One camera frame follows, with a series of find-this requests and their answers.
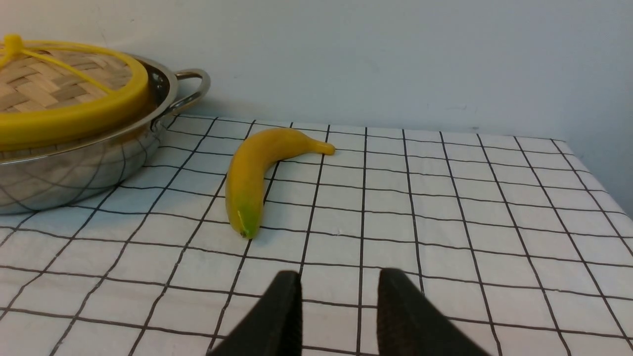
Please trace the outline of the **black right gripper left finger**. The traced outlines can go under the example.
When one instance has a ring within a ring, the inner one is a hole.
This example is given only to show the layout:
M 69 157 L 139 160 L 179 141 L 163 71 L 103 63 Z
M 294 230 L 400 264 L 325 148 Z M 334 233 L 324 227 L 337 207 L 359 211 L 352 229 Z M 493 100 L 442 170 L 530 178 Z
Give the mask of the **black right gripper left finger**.
M 209 356 L 300 356 L 303 344 L 299 273 L 282 270 L 255 306 Z

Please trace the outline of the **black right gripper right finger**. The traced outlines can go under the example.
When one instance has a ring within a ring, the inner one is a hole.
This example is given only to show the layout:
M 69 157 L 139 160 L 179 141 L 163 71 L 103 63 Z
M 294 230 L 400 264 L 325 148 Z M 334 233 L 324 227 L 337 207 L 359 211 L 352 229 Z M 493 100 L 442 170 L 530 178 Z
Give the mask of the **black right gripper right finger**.
M 377 344 L 381 356 L 487 356 L 397 268 L 380 271 Z

